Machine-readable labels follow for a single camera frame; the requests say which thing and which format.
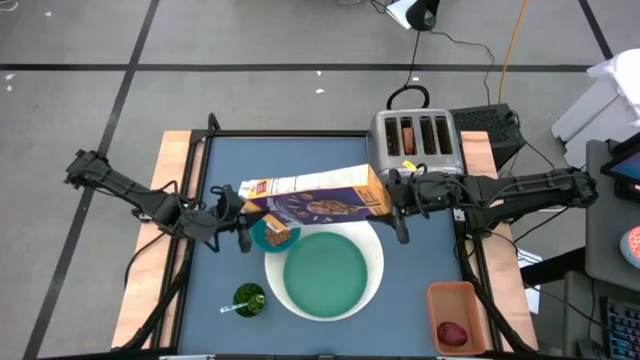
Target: red apple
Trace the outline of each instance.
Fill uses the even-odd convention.
[[[438,325],[438,341],[449,346],[462,346],[467,343],[469,337],[462,326],[445,321]]]

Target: black floor stripe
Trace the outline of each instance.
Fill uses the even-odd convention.
[[[586,16],[587,18],[587,22],[591,27],[593,35],[596,37],[596,41],[598,42],[598,46],[600,46],[602,55],[607,60],[611,59],[613,57],[613,53],[611,52],[611,48],[609,48],[607,40],[604,38],[604,34],[602,33],[602,29],[600,29],[600,25],[598,24],[595,15],[593,15],[593,10],[591,10],[589,2],[587,2],[587,0],[578,0],[578,2],[580,3],[580,7],[584,12],[584,16]]]
[[[156,13],[156,9],[158,8],[159,1],[160,0],[151,1],[147,10],[147,15],[142,23],[140,34],[138,35],[138,39],[136,40],[136,44],[131,55],[131,60],[129,61],[127,71],[122,80],[122,84],[120,85],[120,89],[118,90],[118,95],[116,96],[113,108],[111,109],[111,115],[109,116],[107,126],[98,147],[98,150],[104,153],[109,150],[109,145],[111,145],[113,134],[115,133],[116,126],[118,125],[118,120],[120,119],[120,114],[124,107],[129,88],[131,87],[131,81],[133,80],[133,75],[135,73],[135,66],[140,60],[142,49],[147,39],[147,35],[149,34],[149,29],[151,28],[151,23],[153,22],[153,17]],[[53,315],[56,303],[60,297],[60,291],[62,290],[64,280],[67,276],[67,272],[69,271],[71,259],[73,258],[76,245],[78,244],[78,239],[80,238],[80,233],[84,226],[93,194],[94,191],[92,189],[85,189],[82,193],[80,203],[76,209],[76,214],[71,223],[71,228],[67,233],[67,238],[62,248],[62,254],[58,259],[58,264],[53,272],[51,283],[49,283],[49,289],[47,290],[47,294],[45,295],[42,306],[40,307],[36,323],[31,331],[31,336],[29,337],[29,342],[27,343],[23,359],[35,359],[40,352],[40,347],[42,346],[42,342],[47,333],[51,316]]]
[[[512,73],[582,73],[590,64],[509,65]],[[409,64],[137,64],[134,71],[260,72],[260,71],[409,71]],[[414,71],[485,72],[486,64],[416,64]],[[0,71],[127,71],[126,64],[0,64]],[[502,71],[493,65],[491,72]]]

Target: monitor screen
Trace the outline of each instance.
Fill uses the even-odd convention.
[[[636,179],[640,183],[640,153],[635,153],[611,167],[611,172]]]

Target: orange container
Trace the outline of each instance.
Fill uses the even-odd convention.
[[[469,282],[433,283],[427,290],[433,343],[442,355],[482,354],[486,350],[480,314],[473,285]],[[438,325],[443,322],[460,325],[468,336],[462,346],[449,346],[438,340]]]

